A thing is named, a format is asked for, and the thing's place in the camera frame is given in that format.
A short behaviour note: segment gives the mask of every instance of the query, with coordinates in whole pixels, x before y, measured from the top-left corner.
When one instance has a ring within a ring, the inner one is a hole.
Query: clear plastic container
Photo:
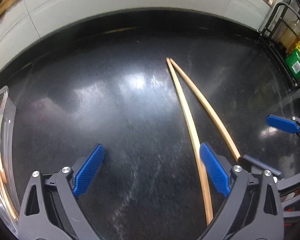
[[[20,202],[12,169],[12,132],[16,107],[8,97],[9,89],[0,89],[0,217],[17,235]]]

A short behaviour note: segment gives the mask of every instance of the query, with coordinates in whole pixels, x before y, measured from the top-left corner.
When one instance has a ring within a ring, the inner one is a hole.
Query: blue gripper pad
[[[105,151],[103,149],[103,146],[99,144],[74,178],[73,194],[77,198],[79,197],[79,195],[87,192],[104,157]]]
[[[229,187],[229,177],[205,143],[200,145],[200,158],[217,191],[227,197],[231,191]]]
[[[288,133],[300,132],[300,127],[297,125],[296,122],[275,115],[269,115],[266,118],[266,122],[269,126],[275,127],[284,132],[288,132]]]

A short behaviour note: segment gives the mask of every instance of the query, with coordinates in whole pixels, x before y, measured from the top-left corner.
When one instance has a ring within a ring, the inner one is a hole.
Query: green package
[[[292,73],[296,78],[300,78],[300,42],[296,45],[296,48],[293,50],[291,55],[286,58],[286,63]]]

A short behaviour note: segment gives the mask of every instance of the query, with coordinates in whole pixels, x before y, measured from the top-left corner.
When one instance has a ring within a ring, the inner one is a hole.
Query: plastic container
[[[289,26],[292,28],[292,30],[297,34],[300,35],[300,21],[297,19],[296,21],[290,22]],[[295,40],[296,36],[294,33],[287,28],[287,30],[282,34],[282,36],[279,39],[279,42],[288,50]]]
[[[0,217],[17,235],[20,202],[12,169],[12,132],[16,107],[8,97],[9,89],[0,89]]]

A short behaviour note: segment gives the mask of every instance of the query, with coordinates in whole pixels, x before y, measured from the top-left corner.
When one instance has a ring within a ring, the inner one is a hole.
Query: bottle
[[[299,79],[300,78],[300,42],[297,43],[297,46],[295,47],[291,55],[286,58],[285,61],[292,75],[296,79]]]
[[[293,41],[293,43],[290,45],[290,47],[286,51],[287,57],[289,57],[291,55],[291,53],[294,51],[294,49],[296,48],[298,42],[299,42],[299,39],[295,38],[295,40]]]
[[[297,35],[300,35],[300,20],[299,19],[290,22],[289,26]],[[285,47],[286,50],[288,50],[295,39],[296,39],[296,36],[293,34],[293,32],[289,28],[287,28],[286,31],[281,35],[279,42]]]

